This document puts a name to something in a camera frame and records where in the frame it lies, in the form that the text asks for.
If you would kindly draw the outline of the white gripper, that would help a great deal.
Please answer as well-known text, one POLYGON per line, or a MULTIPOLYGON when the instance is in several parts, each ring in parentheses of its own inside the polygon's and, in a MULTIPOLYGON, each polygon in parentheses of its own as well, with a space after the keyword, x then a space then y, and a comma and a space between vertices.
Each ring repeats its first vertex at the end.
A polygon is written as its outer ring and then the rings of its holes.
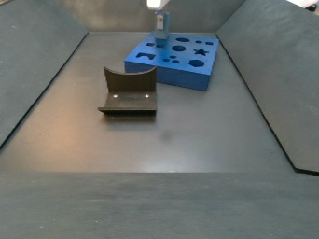
MULTIPOLYGON (((170 0, 147 0, 147 7, 151 10, 161 10, 168 3, 170 3, 170 0)), ((161 13, 161 11, 156 12, 156 28, 157 28, 157 30, 163 30, 163 13, 161 13)))

